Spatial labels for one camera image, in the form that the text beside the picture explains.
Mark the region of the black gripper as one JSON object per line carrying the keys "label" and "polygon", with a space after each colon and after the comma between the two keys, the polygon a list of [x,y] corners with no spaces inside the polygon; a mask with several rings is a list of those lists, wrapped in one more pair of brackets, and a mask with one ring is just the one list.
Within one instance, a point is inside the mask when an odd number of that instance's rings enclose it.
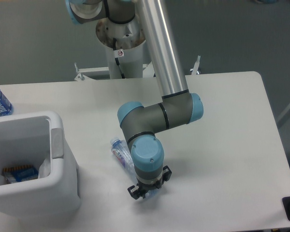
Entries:
{"label": "black gripper", "polygon": [[149,182],[149,180],[146,180],[146,182],[142,182],[141,179],[137,178],[137,185],[130,186],[127,190],[128,193],[132,198],[135,200],[139,198],[145,198],[145,195],[150,190],[160,189],[164,182],[167,182],[170,180],[172,175],[172,171],[169,168],[169,166],[164,166],[162,169],[162,175],[158,179],[153,179],[153,182]]}

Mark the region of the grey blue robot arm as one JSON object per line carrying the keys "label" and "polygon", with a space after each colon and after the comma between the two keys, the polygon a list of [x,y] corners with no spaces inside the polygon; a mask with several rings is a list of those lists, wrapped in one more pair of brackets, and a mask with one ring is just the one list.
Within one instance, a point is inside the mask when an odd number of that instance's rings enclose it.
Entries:
{"label": "grey blue robot arm", "polygon": [[163,165],[164,150],[156,134],[199,120],[203,103],[188,89],[169,18],[162,0],[68,0],[72,22],[95,21],[96,36],[105,47],[111,79],[143,77],[143,46],[147,45],[162,101],[143,106],[123,104],[117,118],[133,162],[134,199],[160,189],[171,175]]}

